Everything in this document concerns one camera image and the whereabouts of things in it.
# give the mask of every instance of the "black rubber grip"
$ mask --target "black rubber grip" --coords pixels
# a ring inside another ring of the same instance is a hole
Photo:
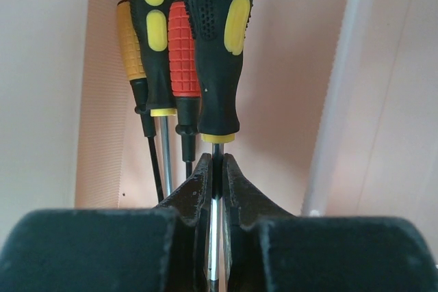
[[[175,108],[175,98],[170,86],[169,51],[154,51],[148,44],[146,17],[149,12],[158,10],[166,17],[174,0],[164,0],[160,5],[149,5],[145,0],[129,0],[134,29],[140,44],[140,52],[144,71],[148,77],[149,97],[147,109]]]
[[[195,62],[202,93],[198,129],[208,135],[230,135],[240,129],[235,108],[243,52],[232,54],[224,31],[233,0],[184,0],[195,39]]]
[[[155,121],[151,117],[151,111],[146,109],[148,99],[148,82],[146,78],[134,79],[129,82],[136,101],[136,113],[142,119],[143,134],[145,137],[155,137]]]

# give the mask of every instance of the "beige wall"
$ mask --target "beige wall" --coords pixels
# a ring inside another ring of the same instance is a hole
[[[0,245],[29,211],[72,207],[88,0],[0,0]]]
[[[438,254],[438,5],[374,0],[333,154],[328,215],[395,215]]]

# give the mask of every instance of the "ribbed surface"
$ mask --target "ribbed surface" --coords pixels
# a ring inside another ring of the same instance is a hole
[[[129,84],[120,58],[116,5],[89,0],[77,207],[117,207]]]
[[[120,51],[123,55],[123,64],[128,80],[145,78],[140,57],[140,45],[132,25],[131,7],[128,0],[117,5],[117,28]]]
[[[201,90],[194,64],[194,41],[182,1],[175,1],[170,7],[169,60],[173,94],[200,97]]]

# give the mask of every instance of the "yellow rubber grip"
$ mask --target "yellow rubber grip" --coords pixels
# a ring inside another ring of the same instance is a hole
[[[129,1],[123,1],[117,5],[117,31],[128,80],[146,78],[140,58],[140,45],[132,25]]]

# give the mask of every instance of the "screwdriver shaft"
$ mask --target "screwdriver shaft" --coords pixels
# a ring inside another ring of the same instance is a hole
[[[222,162],[224,144],[213,144],[213,198],[211,199],[210,230],[208,244],[208,280],[210,291],[215,291],[219,281],[220,214],[222,208]]]
[[[161,116],[159,118],[159,125],[162,135],[164,182],[166,184],[166,197],[168,197],[172,193],[173,188],[172,167],[170,164],[169,123],[167,116]]]
[[[164,199],[164,195],[163,195],[162,179],[159,175],[157,149],[155,147],[154,137],[148,137],[148,141],[149,141],[149,152],[151,153],[153,177],[155,179],[155,188],[157,190],[158,203],[160,203]]]
[[[192,162],[186,162],[185,163],[185,177],[189,178],[193,173],[193,163]]]

